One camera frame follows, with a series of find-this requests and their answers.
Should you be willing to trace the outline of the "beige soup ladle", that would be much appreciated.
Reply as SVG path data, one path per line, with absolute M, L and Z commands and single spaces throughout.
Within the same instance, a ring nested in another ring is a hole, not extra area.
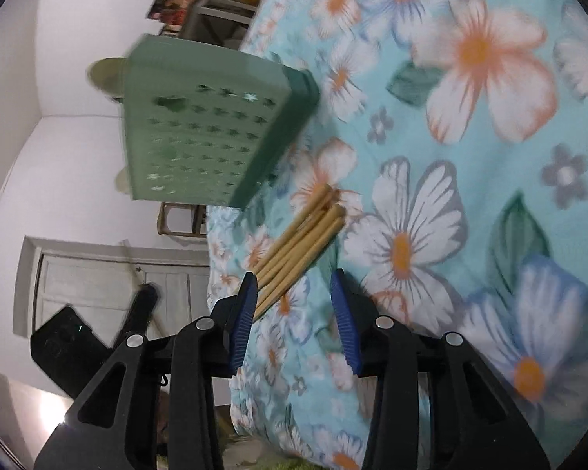
M 132 196 L 128 170 L 126 168 L 123 168 L 118 174 L 116 174 L 114 179 L 114 188 L 121 194 L 127 195 L 129 197 Z

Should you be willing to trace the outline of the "white rice paddle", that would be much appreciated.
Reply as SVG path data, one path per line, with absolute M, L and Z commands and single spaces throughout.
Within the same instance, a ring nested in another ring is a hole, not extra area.
M 108 99 L 122 103 L 125 67 L 125 57 L 102 58 L 89 67 L 89 82 Z

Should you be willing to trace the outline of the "white panel door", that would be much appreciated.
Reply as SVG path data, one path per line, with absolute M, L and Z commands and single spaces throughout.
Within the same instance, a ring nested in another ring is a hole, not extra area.
M 29 337 L 70 304 L 103 343 L 112 343 L 138 286 L 159 293 L 150 337 L 179 331 L 208 312 L 209 256 L 204 238 L 179 248 L 85 244 L 26 237 L 13 293 L 12 332 Z

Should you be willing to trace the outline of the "wooden chair black seat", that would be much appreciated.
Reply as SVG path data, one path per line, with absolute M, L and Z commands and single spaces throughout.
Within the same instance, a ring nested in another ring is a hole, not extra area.
M 204 238 L 207 208 L 181 202 L 162 202 L 157 217 L 158 235 L 174 238 Z

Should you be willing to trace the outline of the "green plastic utensil holder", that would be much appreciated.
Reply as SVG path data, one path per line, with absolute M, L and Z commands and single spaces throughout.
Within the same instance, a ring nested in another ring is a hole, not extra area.
M 138 201 L 243 209 L 318 106 L 312 74 L 237 50 L 145 35 L 123 71 Z

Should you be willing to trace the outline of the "floral blue tablecloth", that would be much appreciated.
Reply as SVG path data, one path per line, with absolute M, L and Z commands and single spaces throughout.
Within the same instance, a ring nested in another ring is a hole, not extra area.
M 364 459 L 376 382 L 343 355 L 342 268 L 379 311 L 455 330 L 550 463 L 588 431 L 588 15 L 577 0 L 262 0 L 242 49 L 310 71 L 318 111 L 244 211 L 208 211 L 210 301 L 311 196 L 345 226 L 252 328 L 243 436 L 331 469 Z

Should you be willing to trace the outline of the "white work table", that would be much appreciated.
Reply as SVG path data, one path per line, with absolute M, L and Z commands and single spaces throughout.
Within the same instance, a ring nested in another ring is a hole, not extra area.
M 237 50 L 257 8 L 237 0 L 198 0 L 188 10 L 178 37 Z

